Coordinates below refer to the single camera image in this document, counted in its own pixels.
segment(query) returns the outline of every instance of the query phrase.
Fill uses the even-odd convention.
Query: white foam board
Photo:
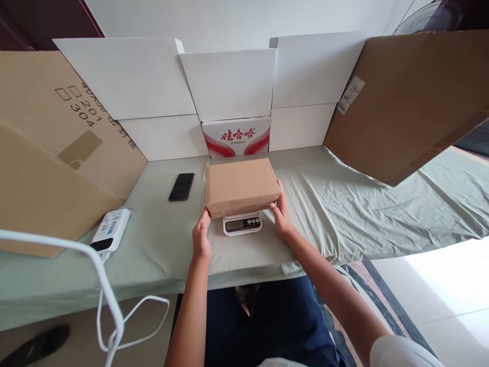
[[[336,103],[271,110],[269,151],[322,145]]]
[[[116,120],[195,114],[175,38],[55,39]]]
[[[209,155],[197,115],[120,120],[149,161]]]
[[[276,50],[181,54],[201,121],[270,116]]]
[[[338,102],[365,40],[362,32],[270,38],[277,49],[272,108]]]

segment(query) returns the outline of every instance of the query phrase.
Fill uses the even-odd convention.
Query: floor
[[[489,238],[373,264],[447,367],[489,361]]]
[[[489,360],[489,238],[470,240],[445,249],[395,259],[373,261],[394,296],[447,367],[487,366]],[[114,367],[161,366],[168,348],[176,295],[162,330],[152,339],[117,352]],[[138,299],[121,302],[124,314]],[[166,306],[149,302],[127,324],[124,341],[151,333]],[[0,359],[25,340],[59,324],[70,324],[66,344],[33,366],[99,366],[105,354],[98,349],[96,310],[69,314],[0,332]],[[109,311],[102,313],[104,340],[113,329]]]

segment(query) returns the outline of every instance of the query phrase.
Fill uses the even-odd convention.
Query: white box with red design
[[[211,158],[267,153],[270,117],[204,121],[202,131]]]

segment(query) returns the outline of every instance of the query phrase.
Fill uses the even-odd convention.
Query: smartphone
[[[168,198],[169,201],[184,201],[188,199],[192,181],[194,180],[193,173],[180,173],[173,185],[172,193]]]

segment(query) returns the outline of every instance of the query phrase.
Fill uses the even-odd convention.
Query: bed
[[[335,265],[430,251],[489,235],[489,168],[448,149],[397,187],[359,173],[316,146],[210,160],[150,162],[123,207],[131,219],[105,267],[119,300],[180,293],[192,257],[191,229],[204,205],[205,167],[268,157],[284,186],[291,219]],[[168,202],[176,176],[195,173],[189,199]],[[209,229],[209,288],[303,274],[262,212],[260,232]],[[79,241],[89,243],[94,230]],[[53,259],[0,253],[0,330],[95,307],[98,281],[88,259],[65,250]]]

